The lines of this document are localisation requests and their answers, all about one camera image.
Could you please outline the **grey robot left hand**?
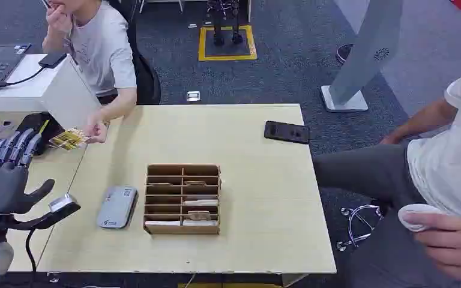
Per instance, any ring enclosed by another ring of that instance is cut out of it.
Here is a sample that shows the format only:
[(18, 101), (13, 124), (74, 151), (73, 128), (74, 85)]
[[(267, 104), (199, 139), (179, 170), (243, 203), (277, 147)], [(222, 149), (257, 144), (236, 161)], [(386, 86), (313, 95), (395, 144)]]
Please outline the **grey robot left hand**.
[(40, 140), (41, 134), (31, 128), (0, 139), (0, 215), (25, 214), (52, 191), (55, 180), (47, 179), (33, 192), (25, 192)]

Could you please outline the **person's right hand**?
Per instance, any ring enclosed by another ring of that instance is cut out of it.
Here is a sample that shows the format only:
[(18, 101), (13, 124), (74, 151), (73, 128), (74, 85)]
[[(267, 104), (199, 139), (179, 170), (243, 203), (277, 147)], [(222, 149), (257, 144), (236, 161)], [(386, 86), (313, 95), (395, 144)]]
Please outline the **person's right hand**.
[(405, 139), (405, 136), (398, 136), (395, 134), (390, 134), (384, 137), (379, 143), (381, 145), (397, 145), (400, 144)]
[(71, 30), (71, 16), (66, 12), (64, 4), (49, 3), (46, 20), (49, 35), (65, 36)]

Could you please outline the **person's left hand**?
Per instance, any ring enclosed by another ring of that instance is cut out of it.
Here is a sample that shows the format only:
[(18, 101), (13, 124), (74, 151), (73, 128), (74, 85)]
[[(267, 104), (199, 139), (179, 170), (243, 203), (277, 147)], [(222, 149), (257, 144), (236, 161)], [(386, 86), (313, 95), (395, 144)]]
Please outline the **person's left hand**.
[(447, 214), (410, 213), (405, 216), (410, 224), (427, 226), (414, 237), (427, 255), (446, 274), (461, 280), (461, 218)]
[(107, 125), (99, 113), (88, 116), (83, 132), (87, 144), (104, 143), (107, 139)]

